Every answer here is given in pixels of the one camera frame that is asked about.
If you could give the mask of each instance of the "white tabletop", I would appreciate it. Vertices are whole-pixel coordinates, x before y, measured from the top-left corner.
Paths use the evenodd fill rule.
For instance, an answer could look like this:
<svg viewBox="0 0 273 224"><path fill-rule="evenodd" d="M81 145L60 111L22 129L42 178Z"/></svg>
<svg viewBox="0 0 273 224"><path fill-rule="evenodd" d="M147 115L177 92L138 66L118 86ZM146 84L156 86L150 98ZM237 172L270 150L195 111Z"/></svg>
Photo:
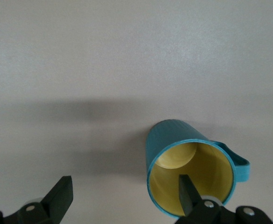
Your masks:
<svg viewBox="0 0 273 224"><path fill-rule="evenodd" d="M273 2L0 1L0 210L63 175L62 224L172 224L145 138L182 119L251 162L227 204L273 220Z"/></svg>

